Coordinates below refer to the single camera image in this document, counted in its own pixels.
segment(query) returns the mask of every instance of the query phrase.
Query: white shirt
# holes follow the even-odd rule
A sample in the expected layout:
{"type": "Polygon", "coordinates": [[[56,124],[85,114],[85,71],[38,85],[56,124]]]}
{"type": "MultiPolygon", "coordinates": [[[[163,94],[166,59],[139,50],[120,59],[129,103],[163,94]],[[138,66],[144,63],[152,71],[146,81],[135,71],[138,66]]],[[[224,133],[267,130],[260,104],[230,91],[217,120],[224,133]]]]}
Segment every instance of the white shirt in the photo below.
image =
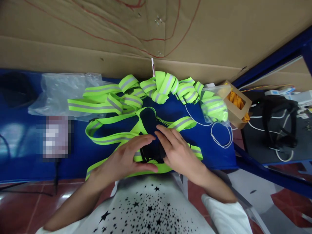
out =
{"type": "Polygon", "coordinates": [[[89,216],[55,232],[40,228],[36,234],[252,234],[248,217],[238,202],[223,204],[202,196],[215,225],[213,230],[188,201],[181,186],[174,173],[126,178],[118,182],[116,194],[89,216]]]}

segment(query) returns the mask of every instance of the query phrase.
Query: red line drawing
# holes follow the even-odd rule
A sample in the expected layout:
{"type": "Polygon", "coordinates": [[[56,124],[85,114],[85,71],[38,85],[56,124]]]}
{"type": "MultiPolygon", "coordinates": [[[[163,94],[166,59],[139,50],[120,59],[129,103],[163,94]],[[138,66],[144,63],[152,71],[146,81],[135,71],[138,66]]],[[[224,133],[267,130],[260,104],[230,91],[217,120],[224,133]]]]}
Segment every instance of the red line drawing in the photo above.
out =
{"type": "Polygon", "coordinates": [[[179,19],[180,6],[181,6],[181,0],[179,0],[178,14],[177,14],[177,16],[176,16],[175,26],[174,26],[174,28],[173,28],[172,35],[171,35],[169,38],[166,38],[166,39],[162,39],[162,38],[143,39],[143,38],[139,38],[139,37],[135,36],[135,35],[134,35],[131,31],[129,31],[128,29],[126,29],[126,28],[124,28],[124,27],[122,27],[122,26],[120,26],[120,25],[118,25],[118,24],[116,24],[116,23],[110,21],[109,19],[105,18],[104,16],[99,15],[99,14],[97,14],[97,13],[95,13],[95,12],[92,12],[92,11],[90,11],[90,10],[84,8],[83,6],[79,5],[75,0],[71,0],[71,1],[72,1],[74,4],[76,4],[78,7],[80,7],[81,9],[83,9],[84,11],[86,11],[86,12],[92,14],[92,15],[95,15],[95,16],[98,16],[98,17],[102,18],[103,20],[105,20],[105,21],[107,21],[107,22],[109,22],[109,23],[111,23],[111,24],[117,26],[118,28],[121,28],[121,29],[125,30],[127,33],[131,34],[132,36],[134,36],[134,37],[137,38],[138,40],[145,41],[145,42],[154,41],[154,40],[166,41],[166,40],[171,39],[171,38],[173,37],[174,33],[175,33],[175,30],[176,30],[176,25],[177,25],[177,22],[178,22],[178,19],[179,19]]]}
{"type": "Polygon", "coordinates": [[[59,17],[57,17],[57,16],[51,15],[50,13],[48,13],[47,11],[45,11],[44,9],[42,9],[42,8],[38,7],[37,5],[35,5],[35,4],[31,3],[31,2],[29,2],[28,0],[24,0],[24,1],[25,1],[26,3],[28,3],[29,5],[35,7],[35,8],[38,9],[39,11],[42,11],[42,12],[48,14],[49,16],[51,16],[51,17],[53,17],[53,18],[55,18],[55,19],[58,19],[58,20],[62,21],[63,23],[68,24],[68,25],[70,25],[70,26],[72,26],[72,27],[74,27],[74,28],[76,28],[76,29],[78,29],[78,30],[80,30],[80,31],[82,31],[82,32],[84,32],[84,33],[86,33],[86,34],[88,34],[88,35],[94,37],[94,38],[97,38],[97,39],[100,39],[100,40],[103,40],[103,41],[113,42],[113,43],[116,43],[116,44],[119,44],[119,45],[129,46],[129,47],[132,47],[132,48],[135,48],[135,49],[137,49],[137,50],[140,50],[140,51],[142,51],[142,52],[144,52],[144,53],[146,53],[146,54],[148,54],[148,55],[150,55],[150,56],[152,56],[152,57],[154,57],[154,58],[158,58],[158,59],[160,59],[160,58],[162,59],[162,58],[164,58],[164,57],[167,57],[169,54],[171,54],[171,53],[181,44],[181,42],[184,40],[185,36],[188,34],[189,29],[190,29],[191,26],[192,26],[192,23],[193,23],[193,21],[194,21],[194,19],[195,19],[195,17],[196,17],[196,14],[197,14],[199,5],[200,5],[200,3],[201,3],[201,0],[198,0],[198,4],[197,4],[197,7],[196,7],[194,16],[193,16],[193,18],[192,18],[192,20],[191,20],[191,23],[190,23],[188,29],[186,30],[184,36],[183,36],[182,39],[180,40],[180,42],[179,42],[168,54],[166,54],[165,56],[159,57],[159,56],[155,56],[155,55],[149,53],[149,52],[146,51],[146,50],[143,50],[143,49],[140,49],[140,48],[138,48],[138,47],[135,47],[135,46],[133,46],[133,45],[130,45],[130,44],[127,44],[127,43],[122,43],[122,42],[117,42],[117,41],[114,41],[114,40],[105,39],[105,38],[103,38],[103,37],[99,37],[99,36],[93,35],[93,34],[87,32],[86,30],[84,30],[84,29],[82,29],[82,28],[79,28],[78,26],[75,26],[75,25],[73,25],[73,24],[71,24],[71,23],[69,23],[69,22],[67,22],[67,21],[65,21],[65,20],[63,20],[63,19],[61,19],[61,18],[59,18],[59,17]]]}
{"type": "Polygon", "coordinates": [[[133,9],[135,9],[135,8],[141,8],[141,7],[144,6],[144,4],[146,3],[146,0],[145,0],[145,1],[143,2],[143,4],[140,5],[142,0],[139,0],[139,2],[138,2],[136,5],[129,5],[129,4],[124,3],[124,2],[121,1],[121,0],[115,0],[115,1],[117,1],[117,2],[119,2],[119,3],[121,3],[121,4],[123,4],[123,5],[125,5],[126,7],[130,8],[132,11],[133,11],[133,9]]]}

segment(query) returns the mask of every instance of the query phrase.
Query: blue metal frame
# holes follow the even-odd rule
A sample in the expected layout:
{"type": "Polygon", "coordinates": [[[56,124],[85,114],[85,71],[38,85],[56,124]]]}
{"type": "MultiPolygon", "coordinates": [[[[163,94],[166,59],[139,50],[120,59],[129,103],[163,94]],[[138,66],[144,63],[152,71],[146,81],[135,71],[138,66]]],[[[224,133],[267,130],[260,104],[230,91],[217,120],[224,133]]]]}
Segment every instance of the blue metal frame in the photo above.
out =
{"type": "MultiPolygon", "coordinates": [[[[312,26],[241,75],[233,82],[233,85],[239,88],[249,84],[301,55],[312,75],[311,42],[312,26]]],[[[234,149],[242,156],[237,157],[239,168],[312,199],[312,183],[264,167],[236,144],[234,144],[234,149]]]]}

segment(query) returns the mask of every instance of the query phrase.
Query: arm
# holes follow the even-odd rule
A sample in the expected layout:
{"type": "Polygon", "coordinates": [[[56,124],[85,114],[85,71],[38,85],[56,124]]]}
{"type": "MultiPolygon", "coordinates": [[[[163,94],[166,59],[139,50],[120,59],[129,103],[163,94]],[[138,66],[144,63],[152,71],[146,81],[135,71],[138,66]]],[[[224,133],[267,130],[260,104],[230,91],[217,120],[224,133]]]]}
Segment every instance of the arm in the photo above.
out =
{"type": "Polygon", "coordinates": [[[199,161],[181,134],[175,129],[157,125],[155,134],[166,152],[164,162],[176,172],[185,175],[194,184],[205,189],[206,193],[222,202],[235,203],[237,198],[232,190],[218,176],[209,171],[199,161]]]}
{"type": "Polygon", "coordinates": [[[102,165],[91,172],[89,179],[61,205],[44,225],[44,229],[56,231],[89,215],[102,191],[110,183],[135,172],[157,172],[158,168],[154,164],[133,161],[135,152],[153,140],[155,137],[152,135],[136,136],[119,147],[102,165]]]}

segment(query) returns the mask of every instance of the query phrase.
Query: hand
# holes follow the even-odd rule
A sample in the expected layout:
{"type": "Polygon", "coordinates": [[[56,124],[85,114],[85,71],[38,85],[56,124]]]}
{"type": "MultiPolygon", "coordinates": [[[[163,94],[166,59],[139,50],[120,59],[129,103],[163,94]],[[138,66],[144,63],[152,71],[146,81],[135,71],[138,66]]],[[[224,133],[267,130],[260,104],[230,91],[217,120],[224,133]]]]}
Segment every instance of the hand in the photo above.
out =
{"type": "Polygon", "coordinates": [[[143,146],[150,144],[155,139],[150,134],[132,138],[113,152],[102,165],[95,168],[88,180],[91,180],[92,184],[98,189],[103,190],[110,183],[136,172],[153,171],[157,173],[158,168],[156,165],[133,161],[135,152],[143,146]]]}
{"type": "Polygon", "coordinates": [[[167,155],[163,161],[193,183],[201,185],[208,172],[206,166],[195,156],[177,130],[162,125],[156,127],[160,132],[155,131],[155,134],[167,155]]]}

